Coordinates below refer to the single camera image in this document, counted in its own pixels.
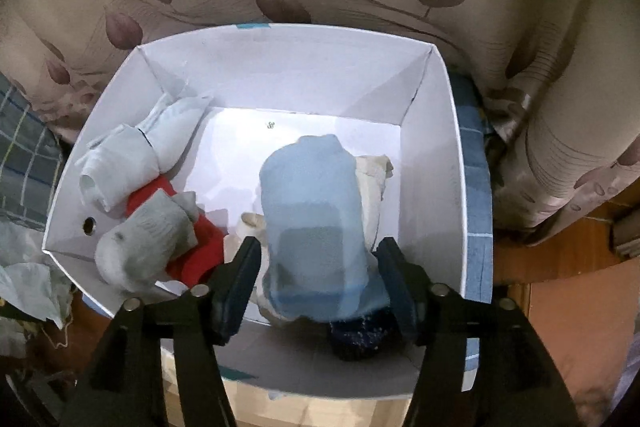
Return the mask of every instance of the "round hole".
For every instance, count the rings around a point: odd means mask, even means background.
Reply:
[[[93,217],[87,217],[82,224],[82,231],[85,235],[94,235],[95,232],[95,219]]]

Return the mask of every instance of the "beige curtain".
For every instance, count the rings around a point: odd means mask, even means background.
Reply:
[[[640,175],[640,0],[0,0],[0,71],[73,140],[137,44],[269,20],[437,44],[472,75],[500,137],[496,225],[531,241]]]

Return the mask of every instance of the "red cloth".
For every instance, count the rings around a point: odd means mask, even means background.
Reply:
[[[167,195],[176,194],[171,183],[162,174],[144,187],[136,190],[127,200],[126,214],[129,217],[148,198],[150,198],[158,188],[162,188]],[[186,284],[189,288],[199,283],[207,282],[211,271],[224,263],[225,253],[223,250],[222,230],[216,227],[204,214],[194,223],[193,230],[198,239],[197,247],[178,257],[174,261],[169,261],[166,272],[169,277]]]

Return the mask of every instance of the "fabric pile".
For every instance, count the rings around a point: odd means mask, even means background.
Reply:
[[[101,277],[129,292],[167,278],[192,287],[231,261],[252,235],[262,245],[252,300],[263,317],[273,325],[300,317],[328,324],[344,360],[375,354],[397,331],[371,253],[393,170],[389,159],[356,158],[334,135],[303,136],[272,153],[260,170],[264,215],[242,214],[224,237],[200,213],[194,192],[176,193],[162,176],[180,159],[208,105],[205,97],[165,94],[142,123],[116,127],[78,160],[85,204],[111,212],[126,200],[127,219],[98,240]]]

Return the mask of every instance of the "light blue cloth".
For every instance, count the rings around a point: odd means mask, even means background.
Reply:
[[[347,320],[388,305],[364,244],[355,158],[337,137],[303,136],[260,170],[270,265],[265,296],[288,319]]]

